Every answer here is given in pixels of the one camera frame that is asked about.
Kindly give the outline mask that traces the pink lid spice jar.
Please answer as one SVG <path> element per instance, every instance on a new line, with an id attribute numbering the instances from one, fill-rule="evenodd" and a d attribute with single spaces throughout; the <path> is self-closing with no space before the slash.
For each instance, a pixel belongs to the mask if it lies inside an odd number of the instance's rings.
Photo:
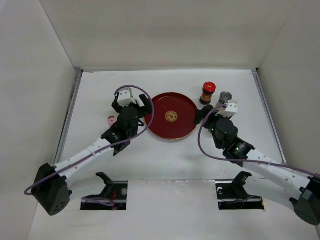
<path id="1" fill-rule="evenodd" d="M 109 116 L 107 122 L 109 126 L 112 126 L 117 122 L 117 118 L 115 116 Z"/>

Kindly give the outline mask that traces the red lid sauce jar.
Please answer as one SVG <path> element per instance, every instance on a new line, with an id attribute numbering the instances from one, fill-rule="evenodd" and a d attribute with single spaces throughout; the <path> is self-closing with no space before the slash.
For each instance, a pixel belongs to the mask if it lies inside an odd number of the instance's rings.
<path id="1" fill-rule="evenodd" d="M 200 96 L 200 102 L 203 105 L 208 105 L 212 101 L 212 96 L 216 91 L 216 85 L 213 82 L 207 81 L 203 84 L 202 94 Z"/>

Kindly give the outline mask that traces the clear top pepper grinder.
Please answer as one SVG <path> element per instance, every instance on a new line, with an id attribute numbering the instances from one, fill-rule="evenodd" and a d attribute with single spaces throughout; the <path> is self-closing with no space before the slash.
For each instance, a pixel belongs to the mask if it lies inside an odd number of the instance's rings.
<path id="1" fill-rule="evenodd" d="M 228 91 L 222 91 L 219 95 L 219 100 L 217 104 L 215 105 L 216 107 L 222 106 L 224 104 L 227 104 L 229 100 L 232 100 L 233 96 L 230 92 Z"/>

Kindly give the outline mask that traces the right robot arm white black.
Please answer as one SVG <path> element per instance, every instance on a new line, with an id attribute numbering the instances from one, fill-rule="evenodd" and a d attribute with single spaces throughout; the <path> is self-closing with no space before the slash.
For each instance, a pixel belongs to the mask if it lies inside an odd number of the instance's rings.
<path id="1" fill-rule="evenodd" d="M 237 113 L 236 103 L 214 108 L 207 105 L 196 110 L 194 122 L 210 131 L 214 145 L 222 150 L 221 161 L 244 169 L 232 182 L 238 198 L 259 196 L 292 210 L 301 220 L 320 224 L 320 176 L 307 170 L 277 163 L 252 144 L 238 137 L 231 118 Z"/>

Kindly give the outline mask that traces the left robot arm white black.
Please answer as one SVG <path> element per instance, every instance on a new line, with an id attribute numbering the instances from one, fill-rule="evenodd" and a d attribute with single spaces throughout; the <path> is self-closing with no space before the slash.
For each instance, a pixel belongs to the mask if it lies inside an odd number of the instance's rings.
<path id="1" fill-rule="evenodd" d="M 77 155 L 54 166 L 45 163 L 37 172 L 31 195 L 49 216 L 55 216 L 69 202 L 82 199 L 85 203 L 113 206 L 113 181 L 98 166 L 115 157 L 138 136 L 141 121 L 154 114 L 154 105 L 148 95 L 139 95 L 143 105 L 132 96 L 125 97 L 128 89 L 116 94 L 112 107 L 118 113 L 116 122 L 100 138 Z"/>

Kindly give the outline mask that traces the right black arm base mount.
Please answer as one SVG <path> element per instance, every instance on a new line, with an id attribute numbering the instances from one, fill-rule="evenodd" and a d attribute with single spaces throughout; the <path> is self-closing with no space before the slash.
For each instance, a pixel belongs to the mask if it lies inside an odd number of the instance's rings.
<path id="1" fill-rule="evenodd" d="M 242 171 L 233 180 L 215 182 L 219 210 L 264 210 L 264 201 L 260 196 L 249 195 L 244 185 L 252 174 Z"/>

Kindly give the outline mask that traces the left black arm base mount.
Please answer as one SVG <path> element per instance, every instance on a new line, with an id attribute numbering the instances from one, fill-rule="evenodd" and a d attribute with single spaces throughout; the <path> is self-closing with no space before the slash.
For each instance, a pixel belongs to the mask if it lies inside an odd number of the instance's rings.
<path id="1" fill-rule="evenodd" d="M 96 175 L 103 181 L 98 194 L 85 196 L 81 200 L 81 211 L 125 211 L 127 209 L 128 181 L 113 181 L 105 173 Z"/>

